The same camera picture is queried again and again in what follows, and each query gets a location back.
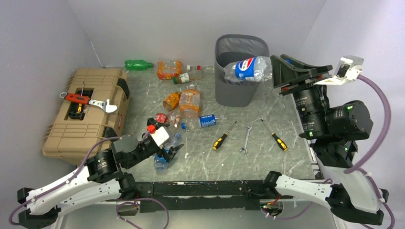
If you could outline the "pepsi plastic bottle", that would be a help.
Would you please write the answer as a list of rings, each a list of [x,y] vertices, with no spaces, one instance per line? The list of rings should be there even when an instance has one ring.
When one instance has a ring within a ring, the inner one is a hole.
[[[232,82],[264,82],[273,78],[269,57],[258,56],[228,64],[224,78]]]

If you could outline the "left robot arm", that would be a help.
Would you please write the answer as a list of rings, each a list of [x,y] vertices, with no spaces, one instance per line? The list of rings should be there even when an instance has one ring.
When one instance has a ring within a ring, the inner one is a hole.
[[[183,147],[165,145],[172,139],[168,123],[154,118],[147,121],[147,131],[138,140],[132,135],[109,137],[95,143],[89,150],[110,141],[108,149],[94,156],[86,154],[77,169],[68,175],[37,189],[22,188],[17,192],[19,206],[9,216],[9,223],[26,229],[43,229],[71,211],[104,200],[121,199],[135,202],[139,195],[132,174],[124,172],[143,160],[157,155],[166,162]]]

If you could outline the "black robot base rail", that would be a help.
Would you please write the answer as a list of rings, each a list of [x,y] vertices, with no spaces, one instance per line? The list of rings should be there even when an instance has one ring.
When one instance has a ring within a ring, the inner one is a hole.
[[[259,210],[279,197],[262,180],[135,182],[123,199],[136,198],[142,213],[158,210]]]

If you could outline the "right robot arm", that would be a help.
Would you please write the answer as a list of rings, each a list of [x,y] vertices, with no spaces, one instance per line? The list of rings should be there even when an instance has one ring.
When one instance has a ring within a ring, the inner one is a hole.
[[[333,215],[352,223],[381,225],[381,205],[389,193],[379,189],[370,176],[353,164],[358,140],[368,139],[373,121],[367,106],[359,100],[331,107],[327,86],[351,83],[361,76],[363,58],[347,55],[338,68],[314,66],[288,55],[271,56],[273,86],[282,95],[291,94],[301,120],[300,137],[321,163],[338,177],[338,184],[315,184],[271,171],[263,182],[269,198],[294,196],[326,207]]]

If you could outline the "clear bottle red label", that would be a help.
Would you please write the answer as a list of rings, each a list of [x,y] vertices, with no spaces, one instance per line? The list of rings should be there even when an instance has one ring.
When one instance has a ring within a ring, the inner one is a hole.
[[[157,113],[155,115],[155,120],[159,123],[170,124],[170,126],[174,128],[181,126],[181,116],[177,112],[172,112],[169,114]]]

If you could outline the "crushed blue label bottle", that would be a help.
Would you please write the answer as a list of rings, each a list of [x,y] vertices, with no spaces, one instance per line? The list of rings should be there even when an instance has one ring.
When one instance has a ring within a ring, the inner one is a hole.
[[[170,163],[178,153],[178,151],[184,146],[180,144],[181,134],[175,132],[168,143],[163,146],[163,153],[161,155],[155,155],[154,168],[157,172],[163,173],[169,168]]]

